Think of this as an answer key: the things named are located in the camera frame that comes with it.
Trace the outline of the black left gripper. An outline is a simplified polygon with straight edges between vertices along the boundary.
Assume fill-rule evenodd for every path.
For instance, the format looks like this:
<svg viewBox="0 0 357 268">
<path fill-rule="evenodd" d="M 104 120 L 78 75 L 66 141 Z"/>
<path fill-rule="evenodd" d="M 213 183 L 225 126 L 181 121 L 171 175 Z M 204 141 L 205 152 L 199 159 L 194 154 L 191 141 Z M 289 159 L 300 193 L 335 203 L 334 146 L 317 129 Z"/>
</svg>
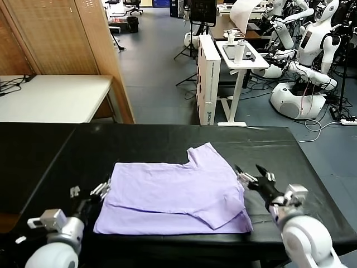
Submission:
<svg viewBox="0 0 357 268">
<path fill-rule="evenodd" d="M 74 217 L 80 219 L 81 221 L 87 221 L 90 212 L 93 207 L 97 206 L 102 202 L 100 195 L 105 195 L 110 189 L 111 179 L 100 183 L 95 187 L 91 192 L 90 196 L 84 199 L 81 199 L 79 204 L 75 207 Z M 70 198 L 78 197 L 80 194 L 80 187 L 78 185 L 70 188 Z"/>
</svg>

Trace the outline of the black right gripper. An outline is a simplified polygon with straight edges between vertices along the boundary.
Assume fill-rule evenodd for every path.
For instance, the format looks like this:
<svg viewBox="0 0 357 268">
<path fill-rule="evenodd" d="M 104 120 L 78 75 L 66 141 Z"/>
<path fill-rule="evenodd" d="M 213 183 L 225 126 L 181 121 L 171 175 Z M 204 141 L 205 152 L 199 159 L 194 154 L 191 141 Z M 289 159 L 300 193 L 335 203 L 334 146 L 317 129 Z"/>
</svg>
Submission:
<svg viewBox="0 0 357 268">
<path fill-rule="evenodd" d="M 248 173 L 245 173 L 238 165 L 235 165 L 235 172 L 237 178 L 242 186 L 249 186 L 250 190 L 255 190 L 263 198 L 265 206 L 269 207 L 273 201 L 284 196 L 284 194 L 275 188 L 275 175 L 268 171 L 266 168 L 255 165 L 260 174 L 263 177 L 253 177 Z"/>
</svg>

